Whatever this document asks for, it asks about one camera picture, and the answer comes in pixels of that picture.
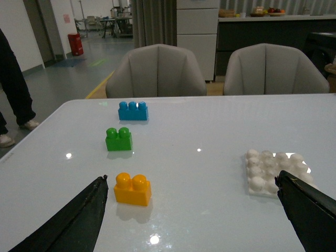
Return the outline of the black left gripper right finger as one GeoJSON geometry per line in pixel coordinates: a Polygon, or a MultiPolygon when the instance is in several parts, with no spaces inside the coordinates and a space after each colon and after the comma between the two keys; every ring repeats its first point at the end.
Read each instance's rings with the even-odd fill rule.
{"type": "Polygon", "coordinates": [[[284,170],[275,184],[305,251],[335,251],[335,200],[284,170]]]}

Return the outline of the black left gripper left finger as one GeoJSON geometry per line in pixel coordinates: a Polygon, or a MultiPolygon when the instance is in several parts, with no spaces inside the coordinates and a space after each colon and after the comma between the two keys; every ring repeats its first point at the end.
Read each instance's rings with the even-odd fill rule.
{"type": "Polygon", "coordinates": [[[11,251],[94,251],[108,199],[100,176],[11,251]]]}

